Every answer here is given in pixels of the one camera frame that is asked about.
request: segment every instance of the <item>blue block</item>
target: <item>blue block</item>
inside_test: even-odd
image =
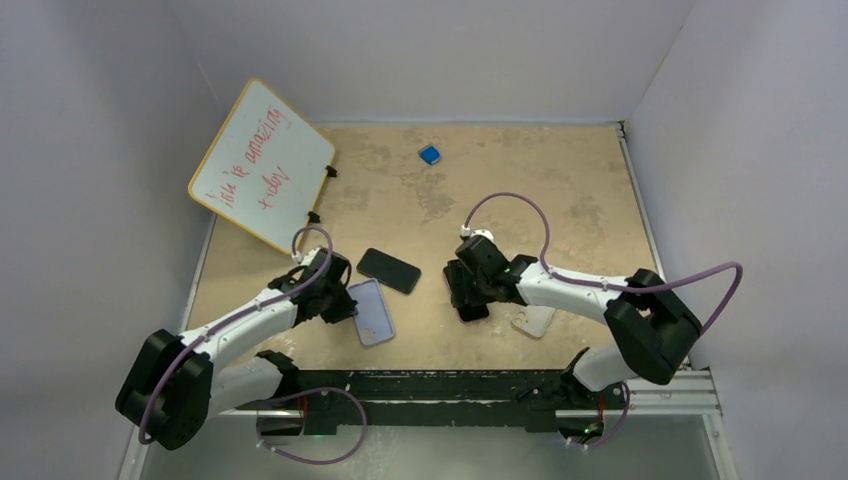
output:
[[[436,150],[436,147],[432,145],[427,145],[418,151],[418,156],[421,157],[421,160],[424,160],[429,165],[433,165],[442,159],[442,154]]]

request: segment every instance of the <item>cable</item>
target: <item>cable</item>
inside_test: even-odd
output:
[[[590,448],[600,447],[601,445],[610,441],[612,437],[614,437],[619,430],[621,430],[621,426],[624,425],[624,420],[627,418],[627,411],[630,410],[630,387],[627,386],[627,383],[621,382],[621,387],[624,389],[624,409],[621,410],[621,416],[618,417],[618,421],[613,425],[612,430],[604,436],[602,436],[595,443],[582,443],[579,444],[582,448],[588,450]]]
[[[268,403],[271,404],[271,405],[278,405],[278,404],[285,403],[289,400],[294,400],[295,398],[301,398],[301,397],[305,397],[307,395],[311,395],[313,393],[319,393],[319,392],[333,392],[333,393],[342,394],[345,397],[347,397],[351,402],[353,402],[354,405],[356,405],[357,410],[359,410],[359,415],[360,415],[360,417],[362,417],[362,433],[359,434],[359,439],[356,441],[356,444],[354,444],[353,448],[348,450],[343,455],[338,456],[336,458],[331,458],[329,460],[312,460],[310,458],[300,457],[298,455],[295,455],[295,454],[289,453],[289,452],[285,452],[283,450],[278,450],[277,447],[270,445],[268,442],[265,441],[264,438],[262,438],[262,429],[260,428],[261,427],[261,419],[259,419],[259,418],[256,419],[256,436],[259,438],[259,443],[256,444],[256,448],[264,447],[266,450],[270,451],[271,453],[276,453],[277,455],[286,457],[289,460],[294,460],[296,462],[305,463],[307,465],[332,465],[334,463],[339,463],[341,461],[347,460],[354,453],[356,453],[356,451],[359,450],[359,447],[361,447],[362,444],[365,442],[365,434],[368,431],[368,420],[365,418],[365,407],[363,407],[362,403],[360,403],[360,401],[357,400],[356,397],[354,397],[350,392],[348,392],[346,390],[342,390],[341,388],[335,388],[335,387],[312,388],[312,389],[309,389],[309,390],[304,390],[300,393],[295,393],[294,395],[288,395],[286,397],[280,397],[280,398],[272,398],[272,399],[268,400]]]
[[[347,275],[345,276],[344,286],[345,286],[345,288],[347,288],[347,285],[350,283],[350,273],[351,273],[350,272],[351,267],[350,267],[349,263],[347,264],[347,268],[345,269],[345,271],[347,271]]]
[[[596,282],[596,281],[592,281],[592,280],[580,280],[580,279],[577,279],[577,278],[567,277],[565,275],[557,273],[556,271],[554,271],[553,268],[551,268],[550,265],[548,265],[548,262],[545,259],[545,255],[547,254],[548,247],[550,246],[550,243],[551,243],[551,228],[550,228],[550,225],[548,224],[548,217],[542,211],[542,208],[539,207],[538,204],[536,204],[536,202],[534,202],[533,200],[530,200],[529,198],[525,197],[524,195],[521,195],[519,193],[512,193],[512,192],[496,192],[496,193],[492,193],[490,195],[487,195],[482,200],[477,202],[477,205],[474,205],[474,208],[472,208],[471,211],[468,213],[468,217],[465,219],[465,224],[463,225],[463,228],[470,228],[469,225],[471,223],[471,217],[474,216],[474,214],[477,212],[477,209],[480,208],[484,203],[488,202],[489,200],[491,200],[495,197],[517,198],[519,200],[523,200],[525,203],[527,203],[528,205],[533,207],[534,210],[536,210],[536,213],[539,214],[539,217],[542,219],[542,223],[545,226],[545,243],[542,246],[542,251],[539,253],[539,263],[542,265],[542,268],[551,277],[556,278],[557,280],[565,282],[565,283],[570,283],[572,285],[579,285],[579,286],[583,286],[583,287],[602,288],[604,290],[610,289],[610,290],[615,290],[615,291],[618,291],[618,292],[635,293],[635,294],[648,294],[648,293],[667,292],[669,290],[672,290],[672,289],[675,289],[675,288],[678,288],[678,287],[683,287],[685,285],[689,285],[689,284],[698,282],[698,281],[703,280],[705,278],[712,277],[713,275],[715,275],[717,273],[721,273],[725,270],[729,270],[731,268],[735,269],[736,275],[733,277],[733,282],[731,282],[730,287],[727,289],[727,292],[724,294],[724,297],[721,299],[721,302],[719,302],[718,306],[713,311],[712,315],[710,315],[710,317],[704,323],[703,332],[706,332],[707,330],[709,330],[709,328],[713,325],[713,323],[715,323],[718,316],[721,315],[721,312],[724,311],[724,308],[727,306],[728,302],[730,302],[730,299],[731,299],[731,297],[733,297],[733,294],[736,293],[736,289],[739,288],[739,283],[742,281],[742,265],[739,262],[735,262],[735,261],[725,262],[725,263],[722,263],[721,265],[716,265],[715,267],[704,270],[703,272],[699,272],[699,273],[696,273],[694,275],[690,275],[688,277],[682,278],[680,280],[675,280],[673,282],[668,282],[668,283],[665,283],[663,285],[657,285],[657,286],[654,286],[654,287],[630,287],[630,286],[627,286],[627,285],[616,285],[616,284],[612,284],[612,283],[604,284],[604,283]]]
[[[151,443],[153,443],[153,438],[147,437],[147,427],[150,424],[150,417],[153,415],[153,407],[156,405],[156,400],[159,399],[159,395],[162,394],[162,390],[165,388],[165,385],[168,383],[168,380],[170,380],[171,376],[174,375],[174,372],[177,370],[177,368],[179,368],[179,366],[182,364],[183,360],[185,360],[185,357],[188,356],[189,353],[191,353],[195,348],[200,346],[201,343],[208,342],[209,339],[213,335],[218,333],[221,329],[232,324],[233,322],[238,321],[238,320],[250,315],[253,312],[256,312],[260,308],[265,308],[269,305],[273,305],[275,303],[281,302],[281,301],[283,301],[283,300],[285,300],[289,297],[292,297],[292,296],[302,292],[307,287],[312,285],[312,283],[314,283],[316,280],[323,277],[325,273],[327,273],[327,269],[330,268],[330,261],[332,260],[332,257],[333,257],[333,239],[330,238],[330,234],[327,233],[327,231],[324,230],[323,228],[316,227],[314,225],[307,225],[307,226],[299,229],[298,231],[294,232],[294,236],[292,237],[292,252],[297,252],[297,238],[300,236],[300,234],[303,233],[303,232],[309,231],[309,230],[316,231],[316,232],[320,233],[321,235],[324,235],[324,238],[327,239],[327,255],[324,257],[324,261],[321,263],[321,266],[318,267],[318,271],[315,272],[315,274],[312,275],[311,277],[307,278],[303,283],[292,288],[288,292],[285,292],[281,295],[277,295],[276,297],[272,297],[272,298],[269,298],[268,300],[260,302],[259,306],[251,305],[247,308],[244,308],[242,310],[239,310],[239,311],[233,313],[229,317],[224,318],[223,320],[221,320],[220,322],[218,322],[214,326],[210,327],[206,331],[205,335],[201,335],[201,336],[197,337],[196,339],[194,339],[191,343],[189,343],[177,355],[177,357],[174,358],[174,361],[172,361],[171,364],[168,365],[168,368],[165,369],[165,373],[162,374],[162,377],[159,379],[159,382],[156,383],[156,386],[153,388],[153,392],[150,394],[150,398],[147,400],[147,405],[144,407],[144,413],[141,416],[141,421],[138,424],[138,441],[139,441],[139,443],[141,443],[142,445],[150,445]]]

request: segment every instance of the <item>blue object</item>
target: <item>blue object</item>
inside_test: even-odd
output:
[[[428,165],[433,165],[434,163],[442,159],[442,154],[439,153],[439,151],[436,150],[436,147],[432,145],[427,145],[426,147],[422,148],[418,152],[418,156],[421,157],[421,160],[427,162]]]
[[[359,341],[366,347],[391,340],[395,326],[383,300],[383,291],[377,280],[371,278],[347,289],[350,297],[357,301],[353,321],[359,332]]]

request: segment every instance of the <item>whiteboard frame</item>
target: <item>whiteboard frame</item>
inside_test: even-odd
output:
[[[192,176],[191,176],[191,181],[189,181],[189,182],[188,182],[188,194],[189,194],[189,196],[190,196],[190,197],[191,197],[191,198],[192,198],[195,202],[197,202],[197,203],[199,203],[199,204],[203,205],[204,207],[208,208],[209,210],[212,210],[213,212],[215,212],[216,214],[218,214],[218,215],[219,215],[219,216],[221,216],[221,217],[224,217],[224,218],[225,218],[225,219],[227,219],[228,221],[230,221],[230,222],[232,222],[232,223],[234,223],[234,224],[238,225],[238,226],[239,226],[242,230],[244,230],[244,231],[246,231],[246,232],[250,233],[250,234],[251,234],[251,235],[253,235],[254,237],[256,237],[256,238],[258,238],[258,239],[262,240],[262,241],[263,241],[263,242],[265,242],[265,243],[267,243],[268,245],[270,245],[271,247],[273,247],[275,250],[279,250],[279,251],[281,251],[281,252],[285,253],[286,255],[291,255],[291,254],[292,254],[292,252],[291,252],[291,251],[289,251],[288,249],[286,249],[286,247],[284,247],[284,246],[280,246],[280,245],[277,245],[277,244],[275,244],[275,243],[271,242],[270,240],[268,240],[267,238],[263,237],[262,235],[260,235],[259,233],[255,232],[254,230],[252,230],[252,229],[248,228],[246,225],[244,225],[243,223],[239,222],[239,221],[238,221],[238,220],[236,220],[235,218],[233,218],[233,217],[231,217],[231,216],[227,215],[227,212],[225,212],[224,210],[219,209],[219,208],[216,208],[216,207],[215,207],[214,205],[212,205],[211,203],[207,203],[205,200],[203,200],[203,199],[201,199],[200,197],[198,197],[197,195],[195,195],[195,194],[194,194],[194,192],[192,191],[192,188],[194,187],[194,181],[195,181],[195,180],[197,179],[197,177],[200,175],[200,172],[202,172],[202,171],[203,171],[203,167],[206,165],[206,161],[209,159],[209,156],[210,156],[210,155],[212,155],[212,152],[215,150],[215,147],[218,145],[218,140],[220,140],[221,135],[223,135],[223,133],[224,133],[224,130],[226,130],[226,129],[227,129],[227,126],[230,124],[230,119],[232,119],[233,114],[236,112],[236,110],[238,109],[239,105],[241,105],[241,100],[242,100],[242,98],[244,97],[244,95],[247,93],[247,90],[250,88],[250,86],[251,86],[251,85],[253,85],[253,83],[254,83],[254,82],[258,82],[260,85],[262,85],[263,87],[265,87],[266,89],[268,89],[268,91],[269,91],[269,92],[271,92],[271,94],[273,94],[275,97],[277,97],[277,99],[278,99],[281,103],[283,103],[283,104],[284,104],[286,107],[288,107],[288,108],[289,108],[292,112],[294,112],[294,113],[295,113],[298,117],[300,117],[300,119],[301,119],[301,120],[303,120],[303,121],[304,121],[304,123],[306,123],[307,125],[309,125],[309,127],[310,127],[310,128],[312,128],[313,130],[315,130],[315,131],[318,133],[318,135],[320,135],[320,136],[321,136],[321,137],[323,137],[325,140],[327,140],[327,143],[329,143],[329,144],[330,144],[330,147],[332,147],[332,149],[333,149],[333,155],[332,155],[332,157],[330,157],[330,161],[329,161],[329,163],[327,163],[327,166],[331,166],[331,165],[333,165],[333,162],[335,162],[335,161],[336,161],[336,155],[337,155],[337,152],[336,152],[336,146],[333,144],[333,142],[332,142],[329,138],[327,138],[327,136],[326,136],[326,135],[324,135],[323,133],[321,133],[321,131],[320,131],[320,130],[318,130],[317,128],[315,128],[315,125],[312,125],[312,122],[310,122],[309,120],[307,120],[307,119],[306,119],[306,117],[304,117],[303,115],[301,115],[301,113],[300,113],[297,109],[295,109],[295,108],[293,108],[291,105],[289,105],[289,103],[288,103],[288,102],[286,102],[286,100],[285,100],[282,96],[280,96],[280,94],[279,94],[279,93],[277,93],[277,92],[276,92],[273,88],[271,88],[271,87],[270,87],[270,85],[268,85],[267,83],[265,83],[265,82],[264,82],[261,78],[253,77],[253,78],[251,78],[250,80],[248,80],[248,81],[247,81],[247,83],[245,83],[245,84],[244,84],[244,88],[242,88],[241,93],[239,93],[238,98],[236,99],[235,103],[233,103],[233,107],[232,107],[232,108],[230,108],[230,112],[227,114],[227,118],[226,118],[226,119],[224,119],[224,123],[223,123],[223,124],[221,124],[221,128],[219,128],[219,129],[218,129],[218,133],[216,133],[216,134],[215,134],[215,139],[214,139],[214,140],[212,140],[212,143],[209,145],[209,148],[206,150],[206,153],[203,155],[203,160],[201,160],[201,161],[200,161],[200,165],[198,165],[198,166],[197,166],[197,169],[194,171],[194,175],[192,175]],[[311,209],[312,211],[314,211],[314,209],[315,209],[315,205],[318,203],[318,198],[321,196],[321,192],[323,192],[323,191],[324,191],[324,184],[325,184],[326,182],[327,182],[327,175],[324,175],[324,178],[321,180],[321,185],[318,187],[318,191],[315,193],[315,199],[314,199],[314,200],[312,200],[312,206],[310,207],[310,209]],[[305,219],[305,221],[304,221],[304,223],[303,223],[303,226],[304,226],[304,227],[305,227],[306,225],[309,225],[309,218],[308,218],[308,217]],[[295,244],[295,248],[299,249],[299,248],[300,248],[300,243],[301,243],[302,241],[303,241],[303,235],[301,235],[301,236],[300,236],[300,238],[297,240],[297,243]]]

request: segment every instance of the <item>black bracket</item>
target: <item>black bracket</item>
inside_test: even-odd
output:
[[[185,348],[180,337],[165,330],[147,337],[115,400],[118,412],[139,425],[156,383]],[[185,445],[206,420],[212,370],[209,355],[192,352],[159,395],[147,434],[167,450]]]
[[[639,269],[627,284],[644,288],[663,281],[656,273]],[[622,293],[607,304],[604,319],[627,366],[657,385],[668,385],[702,332],[701,321],[671,290]]]

